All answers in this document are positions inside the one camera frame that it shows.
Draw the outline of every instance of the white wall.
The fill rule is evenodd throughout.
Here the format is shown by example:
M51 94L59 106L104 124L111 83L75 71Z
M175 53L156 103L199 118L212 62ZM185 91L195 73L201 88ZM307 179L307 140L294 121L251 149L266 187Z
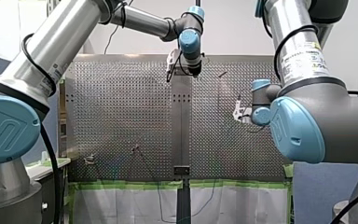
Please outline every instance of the white wall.
M133 6L160 17L178 18L194 0L134 0ZM272 55L272 41L262 21L256 19L256 0L203 0L205 33L202 50L206 54ZM85 46L85 53L103 54L115 25L99 25ZM175 43L162 43L157 37L121 27L107 51L111 54L167 54ZM358 89L358 0L351 0L343 20L329 38L325 57L333 76L341 77L349 89Z
M179 18L194 5L194 0L134 0L133 6L162 18ZM265 34L262 21L255 18L255 0L203 0L205 10L202 50L207 54L272 54L273 46ZM99 25L90 37L88 53L103 53L107 40L116 26ZM121 27L112 38L108 53L167 54L176 47L159 38Z

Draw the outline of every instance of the green tape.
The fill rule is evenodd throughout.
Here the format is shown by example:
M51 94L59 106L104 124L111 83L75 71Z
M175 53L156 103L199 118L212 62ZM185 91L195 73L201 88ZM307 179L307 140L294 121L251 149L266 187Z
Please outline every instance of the green tape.
M295 166L293 164L285 164L283 169L287 178L293 178L293 173L295 170Z
M291 182L259 182L259 181L236 181L236 180L190 180L192 189L216 188L231 186L251 189L289 189Z
M85 183L70 183L70 186L77 190L82 189L141 189L141 190L155 190L155 189L181 189L182 181L173 182L130 182L123 180L99 180L97 182Z

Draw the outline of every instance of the robotic arm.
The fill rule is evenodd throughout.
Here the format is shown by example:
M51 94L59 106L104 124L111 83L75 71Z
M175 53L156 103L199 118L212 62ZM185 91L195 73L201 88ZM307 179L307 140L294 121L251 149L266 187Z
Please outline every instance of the robotic arm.
M18 209L21 203L34 202L30 207L40 207L41 199L34 199L40 186L30 185L21 156L33 147L41 132L41 121L49 111L48 97L55 93L63 73L98 23L119 24L162 41L178 38L184 67L197 76L203 22L204 11L196 6L174 21L118 0L62 1L29 43L26 39L31 35L27 36L24 52L0 75L0 212ZM40 209L34 210L21 216L0 216L0 223L41 223Z
M292 161L358 163L358 96L350 96L345 83L331 77L321 48L347 4L348 0L265 4L281 85L254 82L251 119L270 125L275 146Z

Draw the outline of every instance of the wall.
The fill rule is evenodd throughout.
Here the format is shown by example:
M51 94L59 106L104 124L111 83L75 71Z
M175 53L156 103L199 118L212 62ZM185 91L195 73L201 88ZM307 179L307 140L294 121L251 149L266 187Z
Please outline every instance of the wall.
M272 55L273 46L261 20L254 17L256 0L204 0L206 12L202 50L206 54ZM134 7L160 17L177 18L193 0L135 0ZM86 53L103 54L115 25L99 25L88 43ZM151 35L118 28L107 53L167 54L176 43L162 43ZM324 55L332 76L343 79L348 89L358 90L358 0L349 8L331 34ZM296 163L296 223L329 223L335 203L350 197L358 179L358 165Z

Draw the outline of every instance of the metal stand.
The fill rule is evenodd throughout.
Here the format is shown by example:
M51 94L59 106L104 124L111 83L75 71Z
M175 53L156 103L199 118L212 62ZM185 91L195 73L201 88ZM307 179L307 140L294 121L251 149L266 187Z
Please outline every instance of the metal stand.
M190 180L183 180L183 188L178 190L176 205L176 224L191 223Z
M191 122L191 93L192 77L180 76L172 78L172 120L173 136L173 174L183 181L183 188L178 190L176 206L176 223L191 223L190 199L190 156L189 156L189 130Z
M42 191L39 183L33 183L24 196L0 203L0 223L42 223Z

